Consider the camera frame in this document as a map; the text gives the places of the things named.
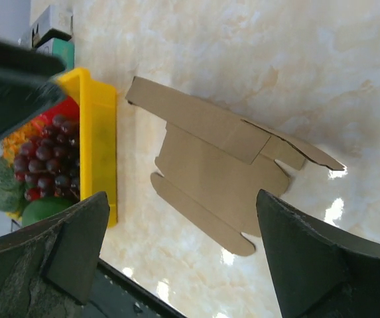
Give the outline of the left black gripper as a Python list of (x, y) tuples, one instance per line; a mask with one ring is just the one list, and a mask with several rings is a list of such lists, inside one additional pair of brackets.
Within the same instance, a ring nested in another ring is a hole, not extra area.
[(0, 41), (0, 142), (65, 100), (53, 79), (65, 69), (58, 57)]

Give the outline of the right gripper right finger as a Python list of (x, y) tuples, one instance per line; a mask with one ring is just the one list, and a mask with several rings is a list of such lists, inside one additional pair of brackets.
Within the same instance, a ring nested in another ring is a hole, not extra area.
[(380, 244), (307, 215), (271, 193), (257, 215), (283, 317), (380, 317)]

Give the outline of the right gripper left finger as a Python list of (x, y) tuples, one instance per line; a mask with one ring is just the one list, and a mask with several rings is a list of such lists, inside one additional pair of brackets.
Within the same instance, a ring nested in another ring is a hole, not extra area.
[(107, 194), (0, 237), (0, 317), (79, 317), (109, 219)]

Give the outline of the brown cardboard box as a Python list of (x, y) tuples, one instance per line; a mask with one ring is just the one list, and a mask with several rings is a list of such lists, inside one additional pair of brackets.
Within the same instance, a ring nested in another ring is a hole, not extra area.
[(299, 138), (149, 79), (134, 77), (126, 100), (166, 121), (151, 174), (156, 193), (238, 256), (255, 252), (248, 235), (261, 236), (258, 192), (281, 196), (290, 185), (283, 165), (300, 170), (311, 161), (344, 169)]

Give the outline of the green toothpaste box front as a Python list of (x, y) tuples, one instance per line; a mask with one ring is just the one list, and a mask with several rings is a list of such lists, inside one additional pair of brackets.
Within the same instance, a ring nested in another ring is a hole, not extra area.
[(64, 62), (67, 72), (74, 69), (75, 46), (73, 42), (51, 38), (39, 46), (36, 51), (59, 57)]

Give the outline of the red apple back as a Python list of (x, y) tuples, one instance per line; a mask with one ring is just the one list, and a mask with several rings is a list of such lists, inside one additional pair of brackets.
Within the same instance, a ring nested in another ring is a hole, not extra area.
[(56, 115), (63, 115), (67, 119), (77, 121), (80, 118), (80, 107), (71, 97), (67, 97), (63, 102), (32, 119), (31, 123), (41, 130), (44, 126), (51, 124)]

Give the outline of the orange spiky fruit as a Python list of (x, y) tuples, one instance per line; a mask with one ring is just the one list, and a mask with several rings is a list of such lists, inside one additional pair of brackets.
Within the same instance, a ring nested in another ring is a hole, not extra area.
[(32, 136), (40, 136), (45, 123), (40, 119), (33, 119), (1, 141), (3, 157), (11, 166), (15, 156), (19, 153), (21, 145), (28, 142)]

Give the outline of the green lime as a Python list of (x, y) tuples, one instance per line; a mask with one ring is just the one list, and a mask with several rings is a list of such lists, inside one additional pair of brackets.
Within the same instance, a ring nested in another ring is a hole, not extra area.
[(73, 206), (73, 202), (63, 197), (43, 197), (30, 202), (22, 214), (22, 227), (27, 227), (47, 219)]

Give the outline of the yellow plastic tray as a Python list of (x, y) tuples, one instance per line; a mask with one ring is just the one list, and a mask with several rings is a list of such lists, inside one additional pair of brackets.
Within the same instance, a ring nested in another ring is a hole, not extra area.
[[(109, 204), (108, 227), (117, 224), (116, 115), (117, 91), (92, 79), (89, 70), (75, 68), (57, 79), (67, 97), (80, 107), (80, 200), (104, 191)], [(30, 202), (18, 212), (7, 212), (22, 221)]]

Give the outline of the purple grape bunch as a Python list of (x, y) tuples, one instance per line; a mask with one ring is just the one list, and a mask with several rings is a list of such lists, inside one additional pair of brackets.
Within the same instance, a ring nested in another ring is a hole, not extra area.
[(80, 122), (56, 115), (21, 145), (13, 160), (15, 178), (25, 185), (28, 202), (43, 197), (80, 200)]

